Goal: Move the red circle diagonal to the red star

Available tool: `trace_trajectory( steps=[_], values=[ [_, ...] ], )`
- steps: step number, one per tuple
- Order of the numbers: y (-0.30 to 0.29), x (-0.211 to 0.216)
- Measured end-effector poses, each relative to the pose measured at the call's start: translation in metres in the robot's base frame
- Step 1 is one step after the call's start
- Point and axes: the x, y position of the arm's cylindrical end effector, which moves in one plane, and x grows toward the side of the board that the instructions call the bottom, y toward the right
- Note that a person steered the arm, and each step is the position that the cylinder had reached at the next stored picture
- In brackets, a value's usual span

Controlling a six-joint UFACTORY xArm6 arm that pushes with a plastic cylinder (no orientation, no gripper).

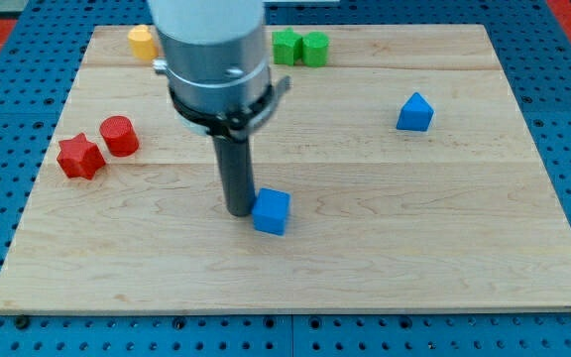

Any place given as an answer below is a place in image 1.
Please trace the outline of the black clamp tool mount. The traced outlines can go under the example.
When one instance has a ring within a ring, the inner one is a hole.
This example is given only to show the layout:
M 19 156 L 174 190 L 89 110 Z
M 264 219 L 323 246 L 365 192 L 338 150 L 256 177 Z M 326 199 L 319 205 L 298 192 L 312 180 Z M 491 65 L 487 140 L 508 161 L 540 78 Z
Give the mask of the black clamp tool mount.
M 270 84 L 253 104 L 215 114 L 199 112 L 180 101 L 169 88 L 172 106 L 184 127 L 200 136 L 220 137 L 234 142 L 247 140 L 277 112 L 280 100 L 291 89 L 291 77 Z

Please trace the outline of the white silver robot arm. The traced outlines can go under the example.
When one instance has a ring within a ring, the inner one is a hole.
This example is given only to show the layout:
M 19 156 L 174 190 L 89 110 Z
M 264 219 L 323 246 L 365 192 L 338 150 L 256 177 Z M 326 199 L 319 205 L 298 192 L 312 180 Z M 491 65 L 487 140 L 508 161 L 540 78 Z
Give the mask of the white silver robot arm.
M 227 210 L 247 216 L 256 192 L 250 137 L 277 111 L 289 77 L 272 81 L 261 0 L 149 0 L 173 108 L 214 145 Z

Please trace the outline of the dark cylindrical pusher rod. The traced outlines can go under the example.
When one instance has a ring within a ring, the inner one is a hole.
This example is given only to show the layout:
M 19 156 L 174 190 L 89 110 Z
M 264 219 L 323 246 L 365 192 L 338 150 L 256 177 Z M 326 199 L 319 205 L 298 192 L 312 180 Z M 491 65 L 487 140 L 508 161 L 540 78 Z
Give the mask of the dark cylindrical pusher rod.
M 256 192 L 249 142 L 214 137 L 213 145 L 228 212 L 238 217 L 250 215 Z

